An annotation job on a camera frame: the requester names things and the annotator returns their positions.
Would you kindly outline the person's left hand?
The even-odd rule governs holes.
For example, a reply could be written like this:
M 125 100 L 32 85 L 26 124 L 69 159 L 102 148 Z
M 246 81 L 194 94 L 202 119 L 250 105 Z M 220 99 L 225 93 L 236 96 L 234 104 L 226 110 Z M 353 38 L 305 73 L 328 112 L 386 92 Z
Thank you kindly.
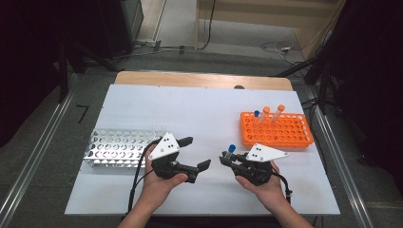
M 155 146 L 152 145 L 146 151 L 145 156 L 148 157 L 154 148 Z M 145 160 L 145 172 L 147 176 L 144 178 L 142 193 L 135 204 L 135 208 L 141 212 L 153 213 L 164 203 L 176 186 L 188 179 L 183 173 L 177 174 L 168 180 L 157 177 L 152 170 L 152 161 L 149 158 Z

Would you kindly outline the aluminium floor rail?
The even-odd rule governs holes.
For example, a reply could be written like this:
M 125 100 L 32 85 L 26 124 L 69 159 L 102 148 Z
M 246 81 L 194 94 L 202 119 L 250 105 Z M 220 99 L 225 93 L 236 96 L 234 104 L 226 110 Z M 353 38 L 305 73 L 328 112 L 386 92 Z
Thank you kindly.
M 67 93 L 65 99 L 56 105 L 38 142 L 34 146 L 27 162 L 23 166 L 22 171 L 6 194 L 5 201 L 0 208 L 0 228 L 8 228 L 12 216 L 14 215 L 21 199 L 25 195 L 41 160 L 46 154 L 48 145 L 51 142 L 60 122 L 62 121 L 71 99 L 74 96 L 76 87 L 80 83 L 81 79 L 82 77 L 76 73 L 73 73 L 70 76 L 67 83 L 70 91 Z
M 374 223 L 367 210 L 364 200 L 357 188 L 352 172 L 345 161 L 341 149 L 336 140 L 334 131 L 329 123 L 328 117 L 323 115 L 318 107 L 314 110 L 318 125 L 322 131 L 323 138 L 333 158 L 337 173 L 342 182 L 348 201 L 355 214 L 359 228 L 374 228 Z

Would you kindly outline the metal test tube rack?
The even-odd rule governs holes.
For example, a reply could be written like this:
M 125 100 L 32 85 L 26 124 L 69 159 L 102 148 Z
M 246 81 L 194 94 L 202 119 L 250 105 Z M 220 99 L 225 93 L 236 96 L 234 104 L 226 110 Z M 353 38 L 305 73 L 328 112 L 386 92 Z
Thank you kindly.
M 95 128 L 83 160 L 96 167 L 144 167 L 144 149 L 165 134 L 164 130 Z

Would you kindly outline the person's dark clothing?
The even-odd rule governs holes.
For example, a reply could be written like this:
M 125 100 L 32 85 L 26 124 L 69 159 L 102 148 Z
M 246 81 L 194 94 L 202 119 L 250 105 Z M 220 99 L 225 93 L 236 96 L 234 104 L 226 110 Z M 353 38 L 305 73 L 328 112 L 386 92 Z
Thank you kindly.
M 145 228 L 282 228 L 273 217 L 152 217 Z

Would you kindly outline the person's right hand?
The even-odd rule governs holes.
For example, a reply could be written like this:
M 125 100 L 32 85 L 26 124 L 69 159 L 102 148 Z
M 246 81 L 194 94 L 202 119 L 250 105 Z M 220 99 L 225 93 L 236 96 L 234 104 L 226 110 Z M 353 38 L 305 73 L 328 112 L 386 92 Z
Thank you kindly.
M 273 215 L 290 205 L 283 195 L 279 177 L 272 176 L 268 182 L 260 186 L 254 185 L 242 176 L 236 176 L 235 179 L 244 189 L 255 194 L 263 206 Z

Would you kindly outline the light wooden shelf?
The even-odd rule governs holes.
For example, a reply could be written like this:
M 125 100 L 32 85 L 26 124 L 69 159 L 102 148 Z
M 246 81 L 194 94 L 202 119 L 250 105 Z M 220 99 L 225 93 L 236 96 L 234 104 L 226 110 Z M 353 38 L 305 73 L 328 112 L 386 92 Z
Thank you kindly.
M 303 56 L 314 56 L 346 0 L 196 0 L 195 46 L 201 19 L 292 28 Z

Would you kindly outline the dark curtain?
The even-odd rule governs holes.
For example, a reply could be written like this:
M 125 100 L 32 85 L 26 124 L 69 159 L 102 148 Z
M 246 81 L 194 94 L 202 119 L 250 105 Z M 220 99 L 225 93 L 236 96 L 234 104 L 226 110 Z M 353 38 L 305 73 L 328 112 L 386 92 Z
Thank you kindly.
M 403 0 L 346 0 L 319 59 L 342 82 L 335 100 L 361 152 L 403 194 Z
M 86 70 L 75 32 L 90 0 L 0 0 L 0 147 L 59 85 L 58 46 Z

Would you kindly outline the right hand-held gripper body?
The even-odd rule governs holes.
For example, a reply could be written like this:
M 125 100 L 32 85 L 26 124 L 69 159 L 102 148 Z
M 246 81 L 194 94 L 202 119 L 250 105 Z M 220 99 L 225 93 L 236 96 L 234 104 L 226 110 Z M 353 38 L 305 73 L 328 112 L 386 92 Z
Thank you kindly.
M 229 167 L 236 176 L 260 186 L 267 183 L 274 173 L 271 161 L 287 157 L 287 152 L 255 143 L 248 152 L 232 155 Z

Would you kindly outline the orange cap test tube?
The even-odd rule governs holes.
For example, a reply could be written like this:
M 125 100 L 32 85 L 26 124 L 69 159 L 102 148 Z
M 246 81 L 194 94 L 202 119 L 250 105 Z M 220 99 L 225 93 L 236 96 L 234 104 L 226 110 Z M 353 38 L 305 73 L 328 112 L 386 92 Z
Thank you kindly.
M 278 117 L 279 117 L 280 114 L 284 111 L 284 109 L 285 109 L 285 106 L 284 106 L 283 104 L 280 104 L 280 105 L 278 106 L 277 111 L 274 113 L 274 115 L 273 115 L 273 117 L 272 117 L 272 119 L 271 119 L 271 123 L 272 123 L 272 124 L 278 119 Z
M 259 114 L 258 118 L 259 123 L 262 123 L 269 113 L 270 113 L 270 107 L 265 106 Z

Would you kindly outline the black metal stand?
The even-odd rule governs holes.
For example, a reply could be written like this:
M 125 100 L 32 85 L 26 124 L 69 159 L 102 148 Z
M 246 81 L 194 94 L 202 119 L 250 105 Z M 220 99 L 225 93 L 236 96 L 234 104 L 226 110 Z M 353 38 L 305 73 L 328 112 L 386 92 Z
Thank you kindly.
M 62 103 L 68 94 L 68 79 L 67 79 L 67 57 L 65 55 L 65 46 L 60 44 L 58 46 L 58 60 L 59 60 L 59 86 L 60 95 L 58 103 Z
M 318 107 L 323 115 L 326 115 L 326 94 L 327 94 L 327 87 L 329 83 L 329 65 L 325 64 L 322 75 L 320 78 L 320 89 L 318 95 Z

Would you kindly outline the orange test tube rack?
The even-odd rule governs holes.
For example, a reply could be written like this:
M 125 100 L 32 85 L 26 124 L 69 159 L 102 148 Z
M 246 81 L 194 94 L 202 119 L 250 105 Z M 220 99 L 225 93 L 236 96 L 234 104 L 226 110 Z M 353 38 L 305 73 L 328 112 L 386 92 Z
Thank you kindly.
M 271 147 L 304 148 L 314 142 L 303 114 L 281 114 L 273 123 L 268 116 L 260 123 L 253 112 L 241 112 L 240 133 L 246 146 L 260 143 Z

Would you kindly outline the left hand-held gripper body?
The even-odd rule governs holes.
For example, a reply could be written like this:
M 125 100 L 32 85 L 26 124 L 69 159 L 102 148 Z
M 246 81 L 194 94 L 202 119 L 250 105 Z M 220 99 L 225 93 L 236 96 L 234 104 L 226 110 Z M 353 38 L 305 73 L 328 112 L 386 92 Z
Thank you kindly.
M 184 165 L 177 161 L 180 150 L 181 147 L 179 147 L 173 134 L 167 132 L 148 156 L 152 161 L 152 169 L 159 178 L 168 180 L 183 173 L 188 177 L 186 182 L 194 183 L 198 176 L 196 167 Z

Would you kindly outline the black cabinet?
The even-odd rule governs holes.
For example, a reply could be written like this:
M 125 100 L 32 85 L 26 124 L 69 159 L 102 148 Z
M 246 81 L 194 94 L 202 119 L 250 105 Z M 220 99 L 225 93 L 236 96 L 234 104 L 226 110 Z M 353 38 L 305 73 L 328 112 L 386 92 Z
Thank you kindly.
M 130 52 L 144 20 L 141 0 L 97 0 L 97 3 L 106 33 L 107 57 Z

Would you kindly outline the white table board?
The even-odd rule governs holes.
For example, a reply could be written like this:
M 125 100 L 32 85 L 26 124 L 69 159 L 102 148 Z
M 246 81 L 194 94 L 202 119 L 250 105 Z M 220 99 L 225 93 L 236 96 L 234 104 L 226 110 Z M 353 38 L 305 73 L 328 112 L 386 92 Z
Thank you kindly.
M 111 85 L 95 128 L 166 127 L 177 139 L 193 137 L 181 150 L 180 163 L 196 165 L 211 159 L 196 183 L 176 187 L 156 211 L 158 216 L 263 216 L 266 209 L 244 190 L 219 156 L 230 144 L 248 150 L 240 139 L 242 111 L 285 105 L 302 113 L 295 91 L 174 86 Z M 291 205 L 302 215 L 339 215 L 331 185 L 316 146 L 281 148 L 289 157 L 276 161 L 293 191 Z M 126 170 L 92 168 L 84 161 L 72 189 L 66 215 L 122 215 L 127 210 L 133 175 Z

